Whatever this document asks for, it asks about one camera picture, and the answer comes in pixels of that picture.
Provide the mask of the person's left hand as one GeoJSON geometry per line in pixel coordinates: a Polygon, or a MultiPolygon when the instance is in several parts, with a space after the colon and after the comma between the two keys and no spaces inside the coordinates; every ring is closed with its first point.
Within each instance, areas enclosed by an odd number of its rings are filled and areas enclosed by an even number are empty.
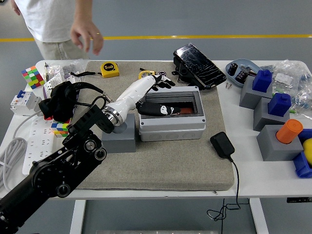
{"type": "Polygon", "coordinates": [[[84,52],[92,47],[94,55],[99,55],[103,48],[103,36],[91,20],[76,20],[71,27],[72,42],[84,52]]]}

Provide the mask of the person's right hand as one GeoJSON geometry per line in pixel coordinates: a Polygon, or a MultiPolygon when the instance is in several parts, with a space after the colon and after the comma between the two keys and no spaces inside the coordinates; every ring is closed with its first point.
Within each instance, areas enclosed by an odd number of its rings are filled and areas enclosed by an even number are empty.
{"type": "Polygon", "coordinates": [[[14,11],[18,16],[20,16],[20,15],[21,15],[21,12],[20,12],[20,9],[19,9],[19,7],[17,6],[15,0],[11,0],[11,6],[12,6],[13,11],[14,11]]]}

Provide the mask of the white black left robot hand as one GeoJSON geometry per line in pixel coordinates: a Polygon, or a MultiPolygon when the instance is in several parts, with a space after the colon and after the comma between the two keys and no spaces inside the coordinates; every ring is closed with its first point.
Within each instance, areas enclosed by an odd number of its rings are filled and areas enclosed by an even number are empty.
{"type": "Polygon", "coordinates": [[[178,107],[141,101],[151,89],[158,91],[159,88],[170,89],[173,86],[175,83],[166,76],[146,76],[133,82],[115,102],[107,104],[104,113],[115,126],[121,125],[126,120],[128,112],[134,109],[141,115],[153,117],[178,115],[181,112],[178,107]]]}

